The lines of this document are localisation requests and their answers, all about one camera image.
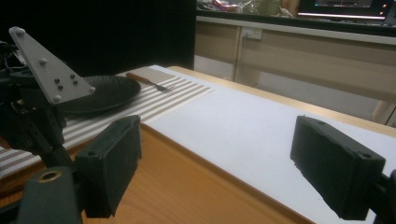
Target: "fork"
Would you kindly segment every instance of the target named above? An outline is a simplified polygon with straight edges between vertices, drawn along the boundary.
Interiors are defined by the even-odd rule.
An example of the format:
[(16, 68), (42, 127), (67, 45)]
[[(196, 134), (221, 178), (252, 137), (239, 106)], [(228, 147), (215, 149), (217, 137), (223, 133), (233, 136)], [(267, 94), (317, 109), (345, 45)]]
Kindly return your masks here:
[(167, 92), (167, 91), (171, 90), (169, 88), (166, 88), (164, 86), (158, 85), (158, 84), (150, 81), (148, 78), (141, 77), (141, 76), (138, 76), (138, 75), (130, 73), (130, 72), (126, 73), (126, 76), (128, 78), (134, 79), (136, 81), (140, 81), (140, 82), (143, 82), (143, 83), (148, 84), (148, 85), (153, 85), (153, 86), (155, 86), (155, 88), (157, 88), (158, 91)]

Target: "bolt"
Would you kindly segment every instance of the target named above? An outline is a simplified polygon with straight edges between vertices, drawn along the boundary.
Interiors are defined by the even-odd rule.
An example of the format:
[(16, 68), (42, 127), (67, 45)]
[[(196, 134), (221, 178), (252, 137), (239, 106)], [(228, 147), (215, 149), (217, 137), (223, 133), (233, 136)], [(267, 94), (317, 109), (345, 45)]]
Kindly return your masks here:
[(31, 146), (33, 145), (33, 142), (30, 141), (30, 140), (27, 140), (27, 141), (25, 142), (25, 145), (26, 145), (27, 147), (31, 147)]
[(22, 28), (18, 28), (15, 32), (18, 36), (23, 36), (26, 32)]
[(48, 62), (48, 60), (47, 59), (45, 59), (45, 58), (42, 58), (42, 59), (40, 59), (40, 64), (41, 64), (41, 66), (44, 66), (44, 65), (46, 65), (46, 63)]
[(53, 102), (58, 103), (58, 102), (61, 101), (61, 99), (62, 99), (62, 96), (56, 95), (56, 96), (53, 97)]

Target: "wooden table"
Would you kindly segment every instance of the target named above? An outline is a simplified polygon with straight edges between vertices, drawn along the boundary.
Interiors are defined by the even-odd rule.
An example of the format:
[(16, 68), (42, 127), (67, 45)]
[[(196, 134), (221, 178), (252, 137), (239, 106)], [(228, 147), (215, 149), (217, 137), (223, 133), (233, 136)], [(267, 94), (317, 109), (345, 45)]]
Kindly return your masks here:
[[(171, 69), (373, 132), (396, 136), (394, 129), (367, 120), (180, 67)], [(143, 158), (116, 215), (110, 219), (87, 219), (83, 216), (84, 223), (312, 223), (148, 125), (142, 124), (141, 132)], [(38, 169), (42, 166), (23, 171), (21, 179), (14, 178), (14, 184), (22, 183)], [(8, 195), (0, 200), (0, 206), (20, 197), (21, 191)]]

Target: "white table surface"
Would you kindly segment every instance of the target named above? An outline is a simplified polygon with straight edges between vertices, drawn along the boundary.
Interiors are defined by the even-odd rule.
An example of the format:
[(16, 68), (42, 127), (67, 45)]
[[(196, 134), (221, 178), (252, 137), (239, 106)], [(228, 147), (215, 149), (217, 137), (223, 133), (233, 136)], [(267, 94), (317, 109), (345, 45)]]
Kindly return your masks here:
[(296, 117), (320, 119), (387, 159), (383, 173), (396, 169), (396, 138), (303, 111), (157, 65), (214, 91), (148, 125), (250, 186), (316, 223), (373, 223), (340, 219), (290, 159)]

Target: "gray metal bracket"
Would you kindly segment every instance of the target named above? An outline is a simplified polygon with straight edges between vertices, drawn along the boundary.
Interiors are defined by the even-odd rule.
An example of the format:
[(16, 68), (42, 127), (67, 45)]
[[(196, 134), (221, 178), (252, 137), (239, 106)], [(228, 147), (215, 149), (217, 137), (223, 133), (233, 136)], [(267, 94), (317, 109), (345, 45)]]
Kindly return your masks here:
[(94, 93), (95, 87), (90, 86), (22, 28), (12, 27), (9, 34), (50, 104), (56, 105)]

